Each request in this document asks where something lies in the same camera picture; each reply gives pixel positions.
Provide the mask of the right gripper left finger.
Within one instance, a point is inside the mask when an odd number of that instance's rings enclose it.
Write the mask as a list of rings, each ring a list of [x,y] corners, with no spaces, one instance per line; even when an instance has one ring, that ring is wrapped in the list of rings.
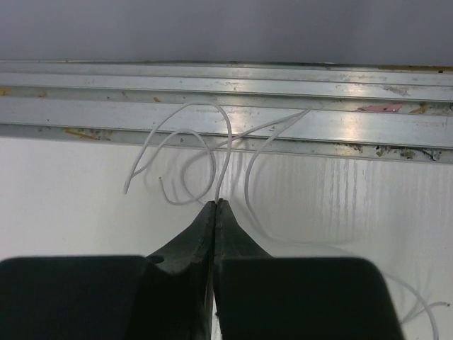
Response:
[[[145,339],[209,339],[214,222],[210,201],[181,233],[147,257],[140,310]]]

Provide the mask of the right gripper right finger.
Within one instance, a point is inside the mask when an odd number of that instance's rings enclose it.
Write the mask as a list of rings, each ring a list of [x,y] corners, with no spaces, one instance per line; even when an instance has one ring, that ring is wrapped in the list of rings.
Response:
[[[264,250],[237,222],[228,200],[219,199],[216,205],[214,227],[214,297],[217,307],[217,319],[223,339],[225,298],[221,283],[221,264],[225,259],[271,259],[272,256]]]

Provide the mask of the aluminium right side rail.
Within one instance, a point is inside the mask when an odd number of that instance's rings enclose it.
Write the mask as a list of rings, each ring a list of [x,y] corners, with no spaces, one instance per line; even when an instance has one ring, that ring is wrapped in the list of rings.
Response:
[[[2,62],[1,134],[197,147],[244,134],[255,150],[275,121],[306,116],[271,152],[452,162],[452,70],[293,64]]]

